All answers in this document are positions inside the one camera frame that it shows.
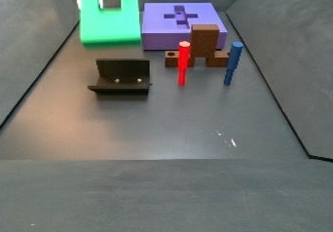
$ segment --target red cylinder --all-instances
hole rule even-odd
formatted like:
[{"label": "red cylinder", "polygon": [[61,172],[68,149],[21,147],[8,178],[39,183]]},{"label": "red cylinder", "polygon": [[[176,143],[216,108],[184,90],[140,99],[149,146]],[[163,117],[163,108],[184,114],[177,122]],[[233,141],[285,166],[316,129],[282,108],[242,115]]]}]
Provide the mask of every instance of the red cylinder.
[{"label": "red cylinder", "polygon": [[188,41],[180,42],[180,56],[179,56],[179,85],[185,86],[187,69],[189,66],[191,43]]}]

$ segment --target purple block with cross-shaped hole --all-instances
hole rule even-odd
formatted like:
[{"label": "purple block with cross-shaped hole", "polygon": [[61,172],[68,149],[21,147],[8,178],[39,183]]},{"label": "purple block with cross-shaped hole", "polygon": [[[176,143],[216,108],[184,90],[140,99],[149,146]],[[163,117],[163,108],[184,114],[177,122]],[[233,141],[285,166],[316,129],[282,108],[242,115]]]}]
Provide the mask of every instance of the purple block with cross-shaped hole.
[{"label": "purple block with cross-shaped hole", "polygon": [[211,3],[145,3],[141,23],[144,50],[179,50],[191,41],[193,24],[217,24],[216,49],[223,49],[227,29]]}]

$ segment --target gray floor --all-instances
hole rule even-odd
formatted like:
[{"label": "gray floor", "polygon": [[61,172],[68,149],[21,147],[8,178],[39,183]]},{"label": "gray floor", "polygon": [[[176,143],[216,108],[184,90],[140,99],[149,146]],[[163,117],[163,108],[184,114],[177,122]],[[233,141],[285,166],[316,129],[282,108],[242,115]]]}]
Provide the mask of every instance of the gray floor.
[{"label": "gray floor", "polygon": [[[228,45],[240,40],[224,15]],[[148,58],[148,97],[99,97],[96,58]],[[79,31],[0,132],[1,159],[304,159],[248,51],[229,87],[203,60],[184,88],[164,52],[87,50]]]},{"label": "gray floor", "polygon": [[[85,88],[96,58],[151,59],[148,98]],[[200,63],[179,88],[163,60],[75,33],[0,131],[0,231],[330,232],[332,164],[305,157],[248,51],[228,88]]]},{"label": "gray floor", "polygon": [[0,164],[0,230],[330,232],[330,163],[164,160]]}]

